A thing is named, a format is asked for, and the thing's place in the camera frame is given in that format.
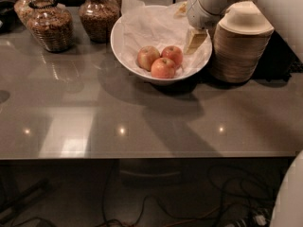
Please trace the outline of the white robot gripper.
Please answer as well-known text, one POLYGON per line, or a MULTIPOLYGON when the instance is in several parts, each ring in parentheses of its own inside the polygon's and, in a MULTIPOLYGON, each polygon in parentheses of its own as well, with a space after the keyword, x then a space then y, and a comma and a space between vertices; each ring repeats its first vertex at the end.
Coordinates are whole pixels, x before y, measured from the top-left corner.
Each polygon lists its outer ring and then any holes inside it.
POLYGON ((205 29, 211 29, 220 21, 219 15, 213 15, 202 5, 202 0, 187 0, 182 2, 175 11, 175 16, 187 15, 188 22, 195 28, 187 30, 184 53, 193 54, 204 42, 207 33, 205 29))

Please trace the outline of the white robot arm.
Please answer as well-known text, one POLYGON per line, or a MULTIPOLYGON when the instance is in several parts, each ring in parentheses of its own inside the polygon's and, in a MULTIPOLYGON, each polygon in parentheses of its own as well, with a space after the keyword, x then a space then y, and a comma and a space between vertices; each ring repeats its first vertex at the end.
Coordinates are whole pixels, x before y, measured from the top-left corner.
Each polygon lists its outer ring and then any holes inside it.
MULTIPOLYGON (((187 0, 188 22, 195 28, 215 26, 239 0, 187 0)), ((303 61, 303 0, 251 0, 303 61)), ((270 227, 303 227, 303 151, 289 166, 276 197, 270 227)))

